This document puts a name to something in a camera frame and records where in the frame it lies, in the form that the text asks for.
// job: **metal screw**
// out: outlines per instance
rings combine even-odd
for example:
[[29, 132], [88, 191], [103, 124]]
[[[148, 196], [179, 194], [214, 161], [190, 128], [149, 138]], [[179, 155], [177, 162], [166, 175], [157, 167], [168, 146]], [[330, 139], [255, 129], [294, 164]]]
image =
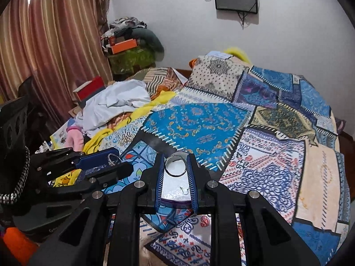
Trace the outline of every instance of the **metal screw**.
[[208, 185], [208, 187], [216, 188], [218, 186], [218, 182], [215, 180], [210, 180], [207, 182], [207, 185]]
[[252, 190], [249, 192], [249, 196], [253, 199], [259, 198], [260, 193], [258, 191]]
[[144, 181], [138, 180], [134, 182], [134, 187], [136, 188], [142, 188], [145, 185]]
[[104, 195], [101, 191], [95, 191], [92, 193], [92, 197], [94, 199], [100, 199], [102, 197], [102, 195]]

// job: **polka dot fabric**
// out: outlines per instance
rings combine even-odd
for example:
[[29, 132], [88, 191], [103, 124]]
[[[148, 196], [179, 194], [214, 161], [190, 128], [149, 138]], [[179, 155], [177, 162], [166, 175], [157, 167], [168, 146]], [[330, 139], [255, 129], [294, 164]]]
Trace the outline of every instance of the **polka dot fabric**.
[[239, 78], [248, 70], [230, 60], [200, 56], [185, 86], [232, 101]]

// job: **red paisley motif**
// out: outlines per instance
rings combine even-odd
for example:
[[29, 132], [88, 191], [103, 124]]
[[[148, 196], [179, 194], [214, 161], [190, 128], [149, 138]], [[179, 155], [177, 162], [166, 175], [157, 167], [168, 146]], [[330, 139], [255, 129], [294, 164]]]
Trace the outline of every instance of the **red paisley motif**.
[[201, 227], [207, 227], [209, 225], [209, 219], [207, 216], [201, 217]]

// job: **pink plush toy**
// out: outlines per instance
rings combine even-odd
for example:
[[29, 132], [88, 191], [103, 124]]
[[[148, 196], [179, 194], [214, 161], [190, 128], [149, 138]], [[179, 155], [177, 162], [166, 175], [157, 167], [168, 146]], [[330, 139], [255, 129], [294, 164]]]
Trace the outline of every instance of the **pink plush toy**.
[[72, 147], [75, 152], [81, 152], [84, 149], [84, 136], [77, 126], [67, 128], [67, 139], [64, 146], [66, 148]]

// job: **bedspread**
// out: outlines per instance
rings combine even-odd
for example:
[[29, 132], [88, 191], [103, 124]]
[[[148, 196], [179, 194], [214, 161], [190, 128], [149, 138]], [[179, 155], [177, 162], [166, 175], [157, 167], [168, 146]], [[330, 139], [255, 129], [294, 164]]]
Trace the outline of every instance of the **bedspread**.
[[[330, 106], [301, 76], [201, 56], [166, 105], [104, 139], [134, 165], [120, 191], [157, 152], [194, 153], [231, 191], [259, 191], [325, 265], [347, 236], [350, 193]], [[141, 265], [209, 265], [211, 217], [161, 207], [142, 215]], [[242, 264], [243, 232], [238, 225]]]

